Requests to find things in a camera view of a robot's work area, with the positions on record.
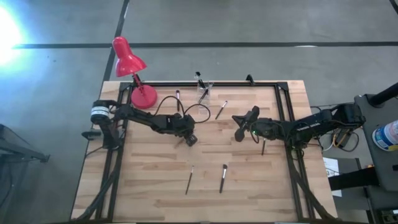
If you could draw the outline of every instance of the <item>wooden tabletop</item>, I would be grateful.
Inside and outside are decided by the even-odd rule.
[[[287,81],[296,119],[311,114],[304,82]],[[120,82],[104,82],[101,99],[115,100]],[[177,87],[159,87],[158,102],[175,95]],[[187,109],[197,103],[198,90],[179,87],[180,99]],[[220,106],[228,100],[220,117]],[[153,132],[141,124],[128,124],[119,180],[114,222],[274,222],[296,221],[294,200],[282,141],[267,141],[261,156],[260,144],[246,133],[243,142],[234,140],[238,125],[234,114],[244,115],[254,105],[263,118],[279,119],[274,89],[271,87],[213,87],[209,121],[195,125],[198,142],[188,147],[180,139]],[[176,101],[164,102],[159,114],[176,113]],[[284,101],[285,117],[287,108]],[[203,109],[192,108],[196,121],[206,118]],[[89,143],[88,152],[100,147],[102,140]],[[317,146],[305,150],[310,188],[326,210],[336,217],[335,204],[322,154]],[[78,217],[98,193],[106,150],[86,158],[76,195],[72,218]],[[223,193],[219,193],[223,164],[228,165]],[[185,195],[191,166],[195,166],[188,194]],[[302,205],[307,212],[303,193]],[[104,206],[104,216],[108,203]]]

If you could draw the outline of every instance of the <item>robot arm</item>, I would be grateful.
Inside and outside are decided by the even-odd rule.
[[[111,113],[109,107],[116,107],[114,117],[110,118]],[[153,115],[144,111],[135,109],[132,105],[118,104],[114,100],[97,100],[93,103],[91,109],[91,122],[97,124],[103,134],[103,147],[114,149],[120,144],[119,132],[116,124],[121,119],[128,119],[146,126],[160,134],[173,134],[177,137],[183,137],[185,142],[192,146],[198,139],[193,134],[195,128],[195,120],[189,115],[158,114]]]
[[[258,116],[257,106],[244,116],[232,116],[239,125],[239,129],[235,132],[235,140],[242,141],[244,132],[250,131],[252,135],[269,140],[283,140],[292,148],[305,148],[311,138],[326,134],[336,128],[354,130],[365,122],[359,106],[355,104],[338,105],[297,121],[274,121],[270,118],[258,118]]]

